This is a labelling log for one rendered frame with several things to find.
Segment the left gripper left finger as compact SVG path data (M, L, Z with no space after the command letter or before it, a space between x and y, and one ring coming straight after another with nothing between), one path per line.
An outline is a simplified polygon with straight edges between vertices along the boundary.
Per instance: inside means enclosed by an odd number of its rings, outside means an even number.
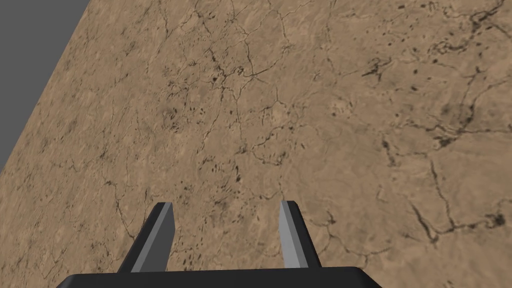
M158 202L142 225L117 271L119 273L164 272L175 231L173 204Z

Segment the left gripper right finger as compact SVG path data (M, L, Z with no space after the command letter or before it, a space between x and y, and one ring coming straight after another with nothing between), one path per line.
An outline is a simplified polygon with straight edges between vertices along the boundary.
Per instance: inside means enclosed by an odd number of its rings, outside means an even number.
M320 268L322 266L302 213L295 201L280 202L278 231L286 269Z

